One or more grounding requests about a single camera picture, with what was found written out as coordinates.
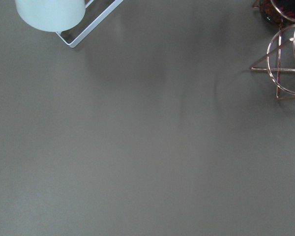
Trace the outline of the copper wire bottle basket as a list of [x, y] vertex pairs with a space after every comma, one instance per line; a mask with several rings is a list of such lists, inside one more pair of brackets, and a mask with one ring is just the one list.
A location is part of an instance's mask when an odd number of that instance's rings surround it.
[[[259, 11], [257, 0], [252, 7]], [[268, 75], [276, 86], [278, 100], [295, 99], [295, 23], [267, 23], [278, 31], [270, 40], [265, 55], [250, 65], [250, 70]]]

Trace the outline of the white cup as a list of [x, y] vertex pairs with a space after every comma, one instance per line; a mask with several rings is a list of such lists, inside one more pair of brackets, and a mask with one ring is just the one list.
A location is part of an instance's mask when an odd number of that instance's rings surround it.
[[85, 15], [83, 0], [17, 0], [19, 16], [31, 27], [47, 31], [65, 31], [75, 27]]

